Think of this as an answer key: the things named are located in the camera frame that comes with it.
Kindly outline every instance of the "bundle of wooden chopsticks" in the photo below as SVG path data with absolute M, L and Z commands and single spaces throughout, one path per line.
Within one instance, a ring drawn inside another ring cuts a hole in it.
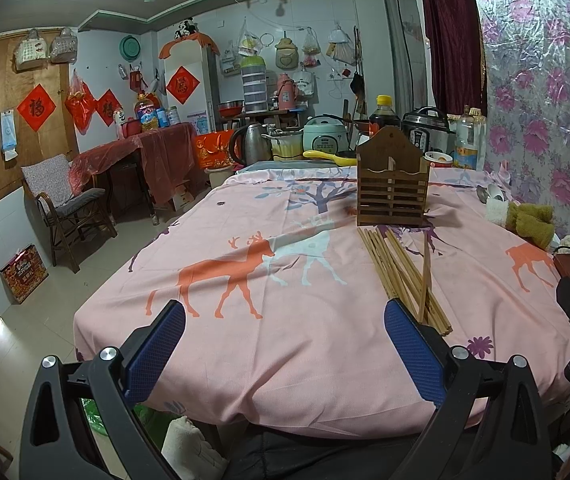
M 425 232 L 422 276 L 392 232 L 386 233 L 386 241 L 377 228 L 358 228 L 358 234 L 371 256 L 387 297 L 390 300 L 400 299 L 419 323 L 434 327 L 440 335 L 449 334 L 449 319 L 431 291 L 431 257 L 427 233 Z

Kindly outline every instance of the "silver screw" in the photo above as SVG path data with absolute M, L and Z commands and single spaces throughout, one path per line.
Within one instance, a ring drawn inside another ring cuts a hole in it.
M 451 354 L 456 359 L 460 359 L 461 361 L 463 361 L 469 357 L 469 352 L 468 352 L 467 348 L 465 348 L 464 346 L 454 346 L 451 350 Z
M 42 362 L 43 368 L 51 368 L 55 364 L 56 364 L 56 357 L 53 355 L 48 355 L 43 359 Z
M 527 366 L 527 360 L 522 355 L 514 355 L 512 360 L 518 368 L 525 368 Z
M 114 357 L 116 357 L 117 353 L 118 351 L 115 348 L 108 346 L 107 348 L 103 348 L 100 351 L 100 358 L 103 361 L 111 361 Z

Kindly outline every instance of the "maroon curtain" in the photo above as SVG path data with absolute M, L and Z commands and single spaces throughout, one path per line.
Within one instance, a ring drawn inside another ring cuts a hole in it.
M 431 45 L 431 85 L 436 107 L 460 115 L 465 105 L 487 115 L 476 0 L 422 0 Z

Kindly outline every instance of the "fuzzy yellow-green cloth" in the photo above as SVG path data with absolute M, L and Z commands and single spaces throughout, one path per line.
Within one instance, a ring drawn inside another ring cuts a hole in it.
M 556 230 L 552 224 L 553 216 L 554 208 L 550 205 L 515 205 L 510 202 L 505 228 L 546 250 Z

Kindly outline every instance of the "red diamond paper decoration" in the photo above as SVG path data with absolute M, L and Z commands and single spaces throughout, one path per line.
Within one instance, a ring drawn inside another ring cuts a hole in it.
M 45 92 L 45 89 L 38 85 L 16 109 L 22 115 L 22 118 L 27 121 L 31 129 L 37 132 L 53 111 L 56 110 L 56 105 Z
M 111 126 L 111 123 L 114 122 L 114 110 L 116 108 L 122 108 L 122 106 L 120 106 L 118 99 L 116 99 L 116 96 L 111 90 L 107 90 L 102 97 L 96 101 L 96 111 L 107 126 Z
M 199 84 L 200 81 L 191 75 L 189 70 L 181 66 L 174 76 L 169 79 L 167 90 L 183 105 Z

